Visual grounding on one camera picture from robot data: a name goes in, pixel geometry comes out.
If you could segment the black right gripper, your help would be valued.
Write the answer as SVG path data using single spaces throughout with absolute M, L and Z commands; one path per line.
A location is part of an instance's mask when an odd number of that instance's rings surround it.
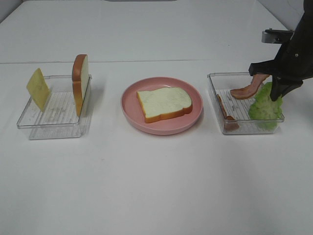
M 276 101 L 289 92 L 301 87 L 305 79 L 313 77 L 313 38 L 293 36 L 280 47 L 274 60 L 251 63 L 251 76 L 269 74 L 272 76 L 270 98 Z

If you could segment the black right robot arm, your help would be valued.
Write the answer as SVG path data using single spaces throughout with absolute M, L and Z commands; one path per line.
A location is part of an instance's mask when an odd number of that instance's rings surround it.
M 313 2 L 305 0 L 303 7 L 304 14 L 293 35 L 282 43 L 275 58 L 250 65 L 249 73 L 253 79 L 249 89 L 252 94 L 262 83 L 259 74 L 272 76 L 272 101 L 301 87 L 304 80 L 313 77 Z

